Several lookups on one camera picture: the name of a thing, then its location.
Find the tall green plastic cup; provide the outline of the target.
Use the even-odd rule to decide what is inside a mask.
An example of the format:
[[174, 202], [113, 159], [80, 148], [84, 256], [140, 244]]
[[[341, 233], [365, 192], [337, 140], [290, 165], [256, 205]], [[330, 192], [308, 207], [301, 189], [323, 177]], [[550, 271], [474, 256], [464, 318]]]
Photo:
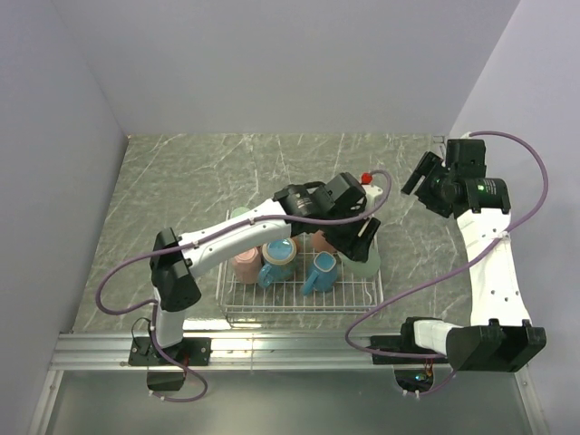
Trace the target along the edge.
[[231, 211], [230, 217], [231, 218], [237, 218], [241, 215], [244, 215], [245, 213], [247, 213], [249, 211], [249, 208], [246, 207], [238, 207], [238, 208], [234, 208]]

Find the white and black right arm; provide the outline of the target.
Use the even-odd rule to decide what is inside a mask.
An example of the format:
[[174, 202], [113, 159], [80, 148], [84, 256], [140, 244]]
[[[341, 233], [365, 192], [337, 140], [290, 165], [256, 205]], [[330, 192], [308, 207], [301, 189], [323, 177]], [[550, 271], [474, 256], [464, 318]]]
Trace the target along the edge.
[[434, 318], [405, 321], [399, 350], [407, 361], [418, 362], [433, 351], [456, 371], [517, 372], [546, 346], [546, 331], [532, 325], [518, 287], [508, 186], [487, 177], [485, 156], [483, 140], [450, 139], [445, 158], [425, 153], [401, 190], [456, 220], [472, 293], [465, 327]]

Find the pink mug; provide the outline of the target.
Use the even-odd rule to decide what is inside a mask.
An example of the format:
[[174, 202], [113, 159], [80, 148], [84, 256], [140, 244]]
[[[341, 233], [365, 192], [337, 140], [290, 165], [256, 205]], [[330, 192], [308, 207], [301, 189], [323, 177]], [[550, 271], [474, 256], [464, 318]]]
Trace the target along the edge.
[[237, 281], [244, 285], [257, 283], [262, 268], [262, 257], [257, 247], [234, 256], [230, 260]]

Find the orange floral mug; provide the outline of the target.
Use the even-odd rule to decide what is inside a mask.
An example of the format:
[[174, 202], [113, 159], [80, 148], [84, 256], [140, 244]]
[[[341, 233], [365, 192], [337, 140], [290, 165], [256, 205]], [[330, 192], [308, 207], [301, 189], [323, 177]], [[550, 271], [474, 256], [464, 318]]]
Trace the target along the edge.
[[295, 236], [295, 237], [291, 237], [291, 239], [294, 241], [296, 249], [298, 251], [300, 251], [302, 249], [302, 244], [301, 244], [301, 237], [300, 236]]

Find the short green plastic cup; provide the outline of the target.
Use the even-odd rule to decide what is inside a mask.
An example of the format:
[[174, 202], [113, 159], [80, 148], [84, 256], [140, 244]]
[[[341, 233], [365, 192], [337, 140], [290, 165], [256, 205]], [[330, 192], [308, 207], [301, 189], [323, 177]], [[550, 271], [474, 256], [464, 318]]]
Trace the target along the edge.
[[339, 253], [338, 257], [344, 267], [348, 269], [355, 277], [370, 278], [378, 273], [381, 267], [381, 258], [376, 247], [371, 246], [368, 253], [368, 259], [365, 262], [353, 261], [344, 254]]

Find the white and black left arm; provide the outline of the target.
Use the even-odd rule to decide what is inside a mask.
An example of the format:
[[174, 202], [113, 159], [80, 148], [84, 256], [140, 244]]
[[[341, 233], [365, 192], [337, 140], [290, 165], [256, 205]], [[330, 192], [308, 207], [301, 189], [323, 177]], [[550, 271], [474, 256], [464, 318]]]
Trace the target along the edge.
[[179, 359], [185, 314], [201, 298], [197, 278], [252, 247], [322, 231], [347, 258], [367, 260], [381, 224], [374, 213], [387, 196], [386, 190], [363, 185], [342, 172], [328, 182], [290, 184], [255, 208], [213, 227], [182, 235], [171, 228], [160, 231], [150, 260], [159, 304], [153, 315], [152, 356], [163, 364]]

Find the tall pink plastic cup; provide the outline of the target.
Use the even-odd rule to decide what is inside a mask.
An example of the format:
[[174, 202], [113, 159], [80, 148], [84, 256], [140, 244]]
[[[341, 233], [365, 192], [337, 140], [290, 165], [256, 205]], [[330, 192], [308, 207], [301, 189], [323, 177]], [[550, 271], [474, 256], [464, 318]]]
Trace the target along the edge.
[[331, 255], [336, 253], [336, 248], [325, 239], [322, 230], [313, 233], [310, 237], [310, 242], [315, 252], [328, 252]]

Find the blue mug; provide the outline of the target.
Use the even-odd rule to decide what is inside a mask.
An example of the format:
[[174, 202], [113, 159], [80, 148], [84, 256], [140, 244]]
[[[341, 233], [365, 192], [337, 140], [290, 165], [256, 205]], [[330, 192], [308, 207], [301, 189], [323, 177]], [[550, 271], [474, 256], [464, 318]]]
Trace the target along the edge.
[[338, 262], [334, 255], [321, 251], [315, 257], [306, 274], [302, 294], [328, 293], [334, 288], [338, 277]]
[[292, 238], [278, 239], [262, 245], [263, 266], [257, 283], [262, 288], [292, 278], [296, 269], [297, 245]]

